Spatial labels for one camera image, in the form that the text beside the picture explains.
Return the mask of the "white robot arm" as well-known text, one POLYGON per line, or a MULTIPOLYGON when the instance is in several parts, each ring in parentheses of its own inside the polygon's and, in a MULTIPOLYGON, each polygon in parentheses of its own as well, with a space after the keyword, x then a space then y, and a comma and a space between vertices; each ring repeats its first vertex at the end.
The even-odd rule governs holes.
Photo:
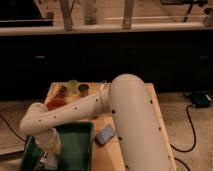
POLYGON ((132 74, 117 76, 92 95, 52 111, 32 104, 20 123, 26 135, 53 136, 51 128, 102 113, 112 114, 126 171, 171 171, 168 145, 145 83, 132 74))

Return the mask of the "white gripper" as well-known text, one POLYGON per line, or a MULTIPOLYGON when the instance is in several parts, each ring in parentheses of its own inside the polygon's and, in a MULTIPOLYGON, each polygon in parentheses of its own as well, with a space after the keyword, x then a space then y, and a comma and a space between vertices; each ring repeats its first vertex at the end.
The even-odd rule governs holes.
POLYGON ((61 139, 55 128, 35 135, 36 145, 44 152, 54 153, 60 155, 61 153, 61 139))

